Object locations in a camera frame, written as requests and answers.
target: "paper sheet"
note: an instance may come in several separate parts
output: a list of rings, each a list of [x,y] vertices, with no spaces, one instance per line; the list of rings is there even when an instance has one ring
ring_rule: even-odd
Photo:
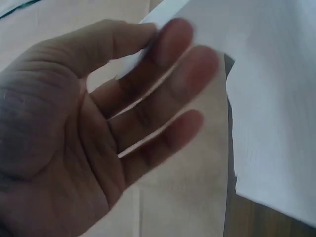
[[[316,1],[165,0],[228,53],[237,194],[316,226]],[[129,59],[132,65],[137,59]]]

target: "hand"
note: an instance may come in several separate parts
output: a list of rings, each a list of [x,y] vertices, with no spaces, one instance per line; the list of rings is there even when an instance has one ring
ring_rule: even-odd
[[[191,110],[118,158],[173,118],[217,71],[216,53],[196,46],[154,92],[120,113],[189,47],[193,29],[185,20],[169,22],[129,74],[87,93],[91,72],[136,53],[156,34],[153,24],[101,21],[33,46],[0,74],[1,236],[81,235],[195,137],[203,117]]]

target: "beige surface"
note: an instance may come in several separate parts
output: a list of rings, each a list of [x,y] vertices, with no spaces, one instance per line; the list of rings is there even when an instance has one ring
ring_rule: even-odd
[[[30,45],[104,18],[139,22],[160,0],[46,0],[0,21],[0,70]],[[89,78],[92,90],[122,68],[114,61]],[[131,187],[85,237],[221,237],[228,132],[225,73],[192,105],[206,117],[198,138]]]

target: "finger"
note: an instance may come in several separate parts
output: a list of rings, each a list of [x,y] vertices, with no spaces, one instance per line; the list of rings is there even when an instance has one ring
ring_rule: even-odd
[[[61,64],[82,78],[111,59],[138,52],[155,34],[156,27],[151,23],[103,20],[35,45],[33,60]]]
[[[160,165],[167,158],[186,146],[203,125],[203,115],[187,111],[177,118],[165,131],[121,159],[126,186]]]
[[[189,47],[193,28],[183,19],[170,21],[143,60],[120,80],[107,82],[91,97],[106,118],[111,118],[143,96]]]
[[[152,94],[134,108],[109,120],[118,153],[153,133],[211,81],[218,68],[215,51],[205,46],[191,49],[179,66]]]

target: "table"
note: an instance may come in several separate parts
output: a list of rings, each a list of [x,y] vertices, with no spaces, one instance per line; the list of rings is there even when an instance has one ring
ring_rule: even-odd
[[[226,75],[234,61],[225,55]],[[229,161],[224,237],[316,237],[316,229],[236,195],[232,138],[232,108],[229,104]]]

